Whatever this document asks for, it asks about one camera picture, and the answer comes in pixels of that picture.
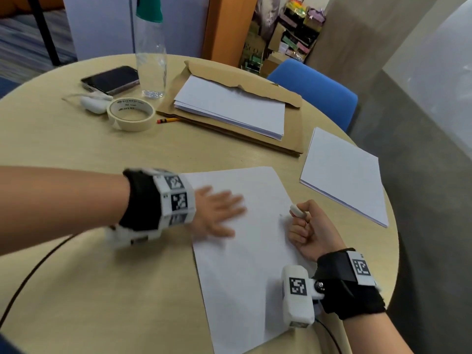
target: pencil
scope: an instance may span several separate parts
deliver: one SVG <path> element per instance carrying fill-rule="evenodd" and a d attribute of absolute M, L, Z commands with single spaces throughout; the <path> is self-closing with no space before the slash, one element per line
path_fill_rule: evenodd
<path fill-rule="evenodd" d="M 170 122 L 178 122 L 179 120 L 180 120 L 179 118 L 158 119 L 158 120 L 157 120 L 157 124 L 170 123 Z"/>

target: phone screen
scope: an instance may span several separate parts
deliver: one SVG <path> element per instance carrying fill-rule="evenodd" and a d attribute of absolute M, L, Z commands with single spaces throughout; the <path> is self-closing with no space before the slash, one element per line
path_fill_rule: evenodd
<path fill-rule="evenodd" d="M 83 78 L 81 82 L 108 93 L 116 88 L 137 81 L 138 71 L 134 68 L 124 65 L 119 68 Z"/>

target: human hand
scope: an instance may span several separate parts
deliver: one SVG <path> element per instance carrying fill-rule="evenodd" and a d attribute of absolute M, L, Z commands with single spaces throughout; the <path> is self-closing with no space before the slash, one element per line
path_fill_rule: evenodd
<path fill-rule="evenodd" d="M 293 219 L 288 239 L 306 259 L 316 262 L 324 254 L 346 248 L 338 230 L 314 200 L 299 203 L 297 207 L 309 214 L 303 220 L 290 212 Z"/>
<path fill-rule="evenodd" d="M 241 206 L 243 196 L 233 196 L 231 191 L 212 194 L 211 190 L 211 186 L 205 186 L 195 191 L 196 213 L 190 229 L 197 238 L 207 235 L 234 237 L 234 230 L 221 225 L 221 222 L 246 212 L 246 208 Z"/>

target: screw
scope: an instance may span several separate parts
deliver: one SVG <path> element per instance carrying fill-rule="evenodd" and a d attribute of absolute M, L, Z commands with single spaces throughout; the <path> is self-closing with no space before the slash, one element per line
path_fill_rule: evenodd
<path fill-rule="evenodd" d="M 324 285 L 323 285 L 323 282 L 319 282 L 319 281 L 316 281 L 315 282 L 315 290 L 317 292 L 324 292 Z"/>

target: pencil eraser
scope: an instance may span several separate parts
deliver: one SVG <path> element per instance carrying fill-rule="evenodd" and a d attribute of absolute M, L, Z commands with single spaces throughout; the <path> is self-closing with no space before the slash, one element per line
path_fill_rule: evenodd
<path fill-rule="evenodd" d="M 290 205 L 290 211 L 292 211 L 292 214 L 294 214 L 298 218 L 306 218 L 306 212 L 301 211 L 295 204 Z"/>

